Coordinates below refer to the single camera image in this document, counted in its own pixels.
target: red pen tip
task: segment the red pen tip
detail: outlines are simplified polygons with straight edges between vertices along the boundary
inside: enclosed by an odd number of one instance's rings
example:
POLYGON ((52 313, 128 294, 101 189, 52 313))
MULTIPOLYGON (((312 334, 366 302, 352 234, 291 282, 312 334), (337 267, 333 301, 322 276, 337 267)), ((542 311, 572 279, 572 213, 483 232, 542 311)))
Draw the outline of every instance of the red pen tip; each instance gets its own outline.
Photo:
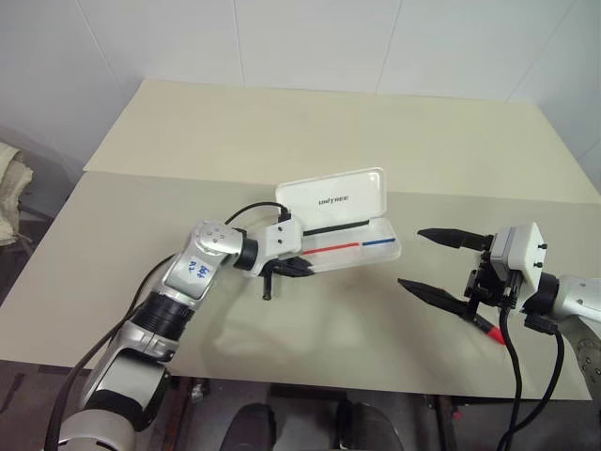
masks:
POLYGON ((492 329, 490 329, 490 331, 488 331, 487 335, 489 337, 491 337, 493 340, 495 340, 497 343, 500 343, 503 346, 505 346, 505 340, 503 340, 503 335, 501 334, 501 329, 499 329, 498 327, 493 327, 492 329))

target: open case lid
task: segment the open case lid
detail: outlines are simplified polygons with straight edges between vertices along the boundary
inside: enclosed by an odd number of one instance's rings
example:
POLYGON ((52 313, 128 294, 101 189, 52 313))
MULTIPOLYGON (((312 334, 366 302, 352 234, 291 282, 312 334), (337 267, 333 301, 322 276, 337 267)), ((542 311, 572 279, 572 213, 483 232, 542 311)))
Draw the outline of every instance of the open case lid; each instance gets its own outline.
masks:
POLYGON ((275 198, 305 230, 377 218, 386 211, 384 171, 379 167, 282 183, 275 198))

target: cloth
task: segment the cloth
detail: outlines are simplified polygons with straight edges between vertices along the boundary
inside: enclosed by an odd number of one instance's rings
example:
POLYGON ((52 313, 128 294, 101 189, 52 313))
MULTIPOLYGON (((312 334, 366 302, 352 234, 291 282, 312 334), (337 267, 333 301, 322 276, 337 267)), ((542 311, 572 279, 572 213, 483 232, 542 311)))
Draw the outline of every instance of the cloth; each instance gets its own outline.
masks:
POLYGON ((0 143, 0 246, 17 240, 19 232, 19 196, 33 178, 23 162, 22 153, 0 143))

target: red line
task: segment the red line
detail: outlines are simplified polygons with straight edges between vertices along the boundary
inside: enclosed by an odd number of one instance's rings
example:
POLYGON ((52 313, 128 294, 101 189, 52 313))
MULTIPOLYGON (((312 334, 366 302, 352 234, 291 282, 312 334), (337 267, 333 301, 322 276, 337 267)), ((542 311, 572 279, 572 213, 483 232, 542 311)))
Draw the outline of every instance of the red line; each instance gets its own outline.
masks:
POLYGON ((335 251, 337 249, 345 249, 347 247, 355 247, 359 246, 357 242, 349 242, 347 244, 339 244, 337 246, 329 246, 329 247, 320 247, 318 249, 311 249, 310 251, 304 251, 302 254, 306 256, 307 254, 316 254, 317 252, 326 252, 326 251, 335 251))

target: floor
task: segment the floor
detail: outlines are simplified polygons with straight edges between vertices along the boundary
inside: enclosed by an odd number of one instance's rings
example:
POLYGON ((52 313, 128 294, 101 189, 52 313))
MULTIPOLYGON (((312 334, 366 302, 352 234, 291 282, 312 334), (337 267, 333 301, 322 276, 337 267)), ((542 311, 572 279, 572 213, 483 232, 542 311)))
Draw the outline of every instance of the floor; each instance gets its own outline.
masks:
MULTIPOLYGON (((48 224, 24 224, 22 233, 39 242, 48 224)), ((26 263, 18 248, 0 254, 0 306, 12 283, 26 263)), ((66 368, 0 361, 0 451, 39 451, 54 397, 67 374, 66 368)), ((74 393, 83 386, 78 378, 74 393)), ((425 397, 411 394, 363 390, 336 391, 351 401, 366 402, 387 414, 395 425, 406 451, 439 450, 436 415, 425 397)), ((177 451, 218 450, 229 422, 242 406, 267 402, 275 412, 278 441, 275 451, 320 450, 331 446, 336 402, 319 392, 303 392, 303 398, 290 397, 286 390, 275 391, 268 383, 211 381, 210 394, 195 404, 182 426, 177 451)), ((137 451, 159 451, 170 411, 170 391, 157 421, 138 437, 137 451)), ((71 397, 73 412, 77 395, 71 397)), ((529 404, 523 408, 528 411, 529 404)), ((471 405, 459 408, 454 420, 457 449, 494 450, 509 417, 507 403, 471 405)), ((514 449, 599 450, 599 416, 592 402, 551 402, 530 427, 514 440, 514 449)))

